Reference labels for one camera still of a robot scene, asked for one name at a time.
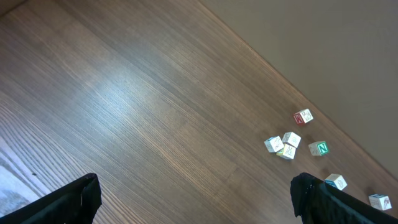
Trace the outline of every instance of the green letter n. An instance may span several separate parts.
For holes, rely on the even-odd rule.
[[[327,154],[329,152],[328,146],[326,145],[326,142],[323,142],[318,145],[319,153],[321,156]]]

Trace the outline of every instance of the cube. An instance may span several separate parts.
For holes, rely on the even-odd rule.
[[[390,199],[387,195],[379,195],[374,194],[369,196],[369,201],[371,202],[371,206],[378,210],[387,210],[392,208]]]
[[[339,190],[343,190],[347,187],[347,183],[344,180],[342,175],[339,174],[330,174],[326,179],[325,182],[336,187]]]
[[[294,159],[294,155],[296,154],[296,148],[288,144],[284,144],[284,148],[276,154],[277,156],[280,156],[284,159]]]
[[[264,142],[269,152],[277,152],[284,148],[284,144],[279,136],[271,137]]]
[[[304,125],[313,120],[313,116],[309,109],[301,110],[293,114],[293,118],[298,125]]]
[[[313,156],[323,156],[329,153],[328,144],[325,141],[314,142],[308,145]]]
[[[297,148],[299,146],[301,137],[296,135],[293,132],[285,133],[284,138],[282,139],[283,143],[290,144],[291,146]]]

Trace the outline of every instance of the wooden floor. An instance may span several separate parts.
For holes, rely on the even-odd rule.
[[[292,161],[264,146],[288,131]],[[0,137],[3,214],[95,172],[96,223],[300,223],[290,181],[309,172],[388,194],[398,217],[398,182],[197,0],[30,0],[1,18]]]

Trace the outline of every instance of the alphabet block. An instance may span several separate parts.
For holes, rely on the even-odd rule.
[[[293,118],[298,125],[304,125],[313,120],[313,116],[309,109],[301,110],[293,114]]]
[[[296,154],[296,148],[288,144],[284,144],[284,148],[276,154],[277,156],[280,156],[284,159],[294,159],[294,155]]]
[[[328,144],[325,141],[314,142],[308,145],[313,156],[323,156],[329,153]]]
[[[284,148],[284,144],[279,136],[271,137],[264,142],[269,152],[277,152]]]
[[[336,187],[339,190],[343,190],[347,187],[347,183],[342,175],[339,174],[330,174],[326,179],[325,182]]]
[[[369,201],[371,202],[371,206],[378,210],[387,210],[392,208],[390,199],[387,195],[379,195],[374,194],[369,196]]]
[[[285,133],[284,138],[282,139],[283,143],[290,144],[291,146],[297,148],[299,146],[301,137],[296,135],[293,132]]]

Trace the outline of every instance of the beige wall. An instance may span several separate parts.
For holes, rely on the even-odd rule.
[[[398,1],[203,2],[398,177]]]

